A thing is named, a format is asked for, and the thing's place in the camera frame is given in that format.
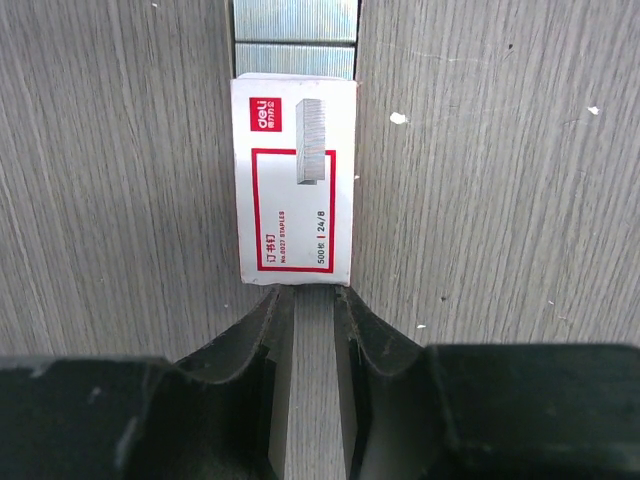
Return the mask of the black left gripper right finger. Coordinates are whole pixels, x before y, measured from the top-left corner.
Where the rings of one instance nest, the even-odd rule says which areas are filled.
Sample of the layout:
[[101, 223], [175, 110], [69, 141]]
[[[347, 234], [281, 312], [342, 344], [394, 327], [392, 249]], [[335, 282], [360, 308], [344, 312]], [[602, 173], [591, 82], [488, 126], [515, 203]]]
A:
[[430, 344], [336, 291], [350, 479], [635, 479], [639, 351], [620, 344]]

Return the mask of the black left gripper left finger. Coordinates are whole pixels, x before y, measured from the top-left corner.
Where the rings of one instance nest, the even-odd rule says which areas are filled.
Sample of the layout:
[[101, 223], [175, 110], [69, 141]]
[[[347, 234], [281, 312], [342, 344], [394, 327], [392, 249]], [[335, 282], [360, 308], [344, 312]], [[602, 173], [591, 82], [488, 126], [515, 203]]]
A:
[[271, 290], [177, 362], [5, 356], [5, 479], [280, 479], [294, 294]]

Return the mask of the red white staple box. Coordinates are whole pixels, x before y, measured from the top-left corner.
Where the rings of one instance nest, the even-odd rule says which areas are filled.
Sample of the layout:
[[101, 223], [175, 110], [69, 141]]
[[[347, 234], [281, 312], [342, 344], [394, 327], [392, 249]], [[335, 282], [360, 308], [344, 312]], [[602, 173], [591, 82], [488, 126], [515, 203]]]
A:
[[235, 1], [230, 11], [241, 278], [346, 285], [359, 3]]

